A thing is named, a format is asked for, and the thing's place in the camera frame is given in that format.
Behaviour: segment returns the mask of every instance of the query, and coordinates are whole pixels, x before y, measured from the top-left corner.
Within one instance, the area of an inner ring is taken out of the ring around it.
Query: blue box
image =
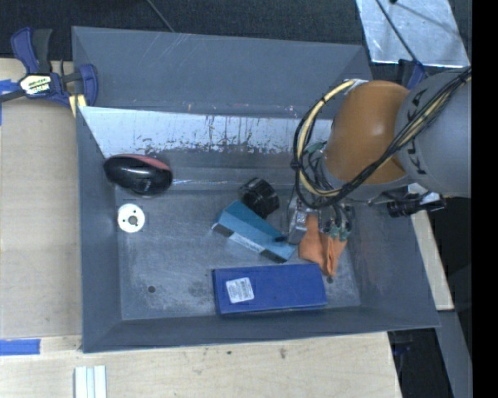
[[[295,252],[295,246],[276,241],[282,233],[240,201],[225,208],[212,229],[279,263],[286,262]]]
[[[212,281],[220,314],[318,309],[327,304],[317,264],[215,269]]]

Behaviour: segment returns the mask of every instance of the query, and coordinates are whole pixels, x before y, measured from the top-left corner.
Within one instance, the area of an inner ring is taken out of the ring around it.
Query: black floor
[[[176,32],[364,44],[355,0],[152,1]],[[449,2],[472,60],[472,0]],[[12,56],[9,38],[25,26],[54,30],[52,60],[71,60],[71,26],[167,31],[145,0],[0,0],[0,56]],[[376,79],[398,78],[396,66],[372,70]],[[431,220],[471,352],[470,214],[470,200],[456,200]],[[451,396],[433,330],[390,337],[405,398]]]

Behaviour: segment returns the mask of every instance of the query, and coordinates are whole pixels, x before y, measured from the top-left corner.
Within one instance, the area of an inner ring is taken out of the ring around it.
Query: yellow cable
[[[429,120],[431,114],[432,113],[435,114],[435,111],[438,107],[442,106],[450,96],[452,96],[460,87],[462,87],[464,84],[468,83],[471,79],[472,79],[472,77],[469,76],[467,79],[464,80],[463,83],[461,83],[461,85],[459,85],[456,88],[456,90],[454,90],[451,93],[446,92],[443,95],[439,96],[426,109],[426,111],[424,112],[424,114],[421,117],[413,120],[407,126],[407,129],[409,131],[408,131],[407,135],[399,141],[398,146],[400,147],[400,146],[404,146],[405,144],[407,144],[413,138],[413,136],[418,132],[420,127],[427,120]],[[309,130],[315,116],[317,115],[317,113],[321,110],[321,108],[326,103],[328,103],[328,101],[330,99],[332,99],[334,96],[336,96],[340,91],[353,85],[355,82],[356,82],[355,80],[349,80],[349,81],[345,81],[341,85],[338,85],[337,87],[332,89],[327,95],[325,95],[323,97],[323,99],[321,99],[319,102],[317,102],[317,104],[312,108],[312,110],[310,111],[310,114],[308,115],[308,118],[305,121],[305,124],[302,127],[302,130],[300,131],[300,137],[299,137],[299,140],[297,142],[297,159],[298,160],[300,160],[300,157],[302,156],[302,153],[304,152],[304,144],[303,143],[305,142],[305,138],[306,138],[306,135],[308,134],[308,130]],[[390,161],[392,157],[393,157],[393,155],[386,158],[384,161],[382,161],[382,163],[378,166],[377,169],[380,169],[383,165],[385,165],[388,161]],[[299,171],[299,178],[300,178],[300,181],[302,182],[303,186],[306,188],[306,190],[314,195],[319,195],[322,197],[333,197],[333,196],[336,196],[339,193],[339,191],[341,190],[341,188],[337,188],[337,189],[333,189],[333,190],[321,190],[321,189],[312,187],[312,185],[308,182],[308,180],[305,177],[305,174],[302,171]]]
[[[323,99],[321,99],[319,102],[315,104],[315,106],[312,108],[310,111],[310,114],[308,115],[308,118],[306,119],[304,125],[302,126],[302,129],[300,131],[300,136],[297,142],[297,159],[299,160],[300,157],[302,156],[302,153],[304,152],[304,145],[303,143],[305,142],[306,135],[308,134],[308,129],[310,128],[315,116],[318,114],[318,112],[321,110],[321,108],[328,103],[330,99],[332,99],[334,96],[336,96],[338,93],[341,91],[349,88],[351,85],[355,84],[356,80],[348,80],[345,81],[344,83],[341,83],[337,87],[333,88],[329,93],[327,93],[325,96],[323,96]],[[320,196],[333,196],[338,193],[340,189],[335,189],[333,191],[327,191],[327,190],[320,190],[320,189],[315,189],[313,188],[310,183],[306,180],[305,174],[302,171],[299,171],[299,178],[302,184],[305,186],[306,190],[308,190],[310,193],[314,195],[320,195]]]

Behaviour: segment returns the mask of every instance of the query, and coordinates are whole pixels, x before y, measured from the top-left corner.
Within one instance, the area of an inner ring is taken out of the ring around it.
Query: wire
[[[378,4],[378,7],[380,7],[380,10],[382,11],[382,13],[385,16],[385,18],[388,20],[389,25],[393,29],[393,31],[396,34],[397,38],[400,40],[400,42],[402,43],[402,45],[404,46],[404,48],[406,49],[406,51],[412,57],[413,62],[417,63],[420,66],[424,66],[421,63],[421,61],[417,58],[417,56],[415,55],[415,53],[413,53],[412,49],[408,46],[408,44],[406,43],[406,41],[404,40],[404,38],[402,37],[402,34],[400,34],[400,31],[397,29],[397,27],[395,26],[395,24],[393,23],[393,21],[389,17],[388,13],[383,8],[382,3],[380,2],[380,0],[375,0],[375,1]]]
[[[338,85],[332,89],[327,95],[325,95],[319,102],[317,102],[312,109],[303,117],[300,121],[297,129],[295,131],[293,151],[294,151],[294,161],[292,167],[295,170],[295,190],[299,198],[310,208],[320,209],[325,206],[333,205],[339,202],[351,192],[353,192],[357,187],[359,187],[367,178],[369,178],[377,169],[381,168],[385,163],[387,163],[393,155],[406,146],[411,140],[416,138],[424,129],[426,129],[435,118],[442,112],[450,97],[459,90],[463,85],[471,81],[471,67],[465,69],[460,75],[455,77],[453,80],[449,81],[444,85],[415,115],[415,117],[409,121],[404,128],[395,136],[393,141],[389,144],[385,152],[380,156],[380,158],[368,165],[362,172],[360,172],[355,178],[350,182],[345,183],[340,188],[328,187],[327,182],[323,182],[318,178],[318,172],[312,169],[315,179],[312,180],[305,170],[304,157],[307,152],[305,150],[308,144],[308,131],[313,128],[316,117],[322,107],[328,103],[328,101],[336,96],[340,91],[353,86],[357,80],[345,81],[341,85]],[[303,195],[300,189],[300,185],[303,185],[305,189],[312,195],[317,196],[317,200],[308,201]]]
[[[153,2],[151,0],[145,0],[146,2],[148,2],[148,4],[151,6],[151,8],[155,11],[155,13],[157,13],[157,15],[160,17],[160,19],[162,20],[162,22],[164,22],[164,24],[166,25],[166,27],[168,27],[168,29],[171,31],[171,32],[175,32],[175,30],[172,28],[172,26],[169,24],[169,22],[166,20],[166,18],[163,16],[163,14],[155,7],[155,5],[153,4]]]

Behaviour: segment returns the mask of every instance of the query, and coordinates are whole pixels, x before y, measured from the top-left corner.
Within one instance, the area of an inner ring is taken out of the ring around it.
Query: white label
[[[229,236],[229,239],[234,240],[235,242],[239,243],[242,246],[245,246],[246,248],[249,248],[250,250],[254,250],[255,252],[262,252],[266,248],[263,246],[260,246],[256,244],[255,242],[247,239],[246,237],[243,237],[242,235],[239,235],[238,233],[232,233]]]
[[[250,301],[255,298],[251,281],[248,277],[225,282],[231,303]]]

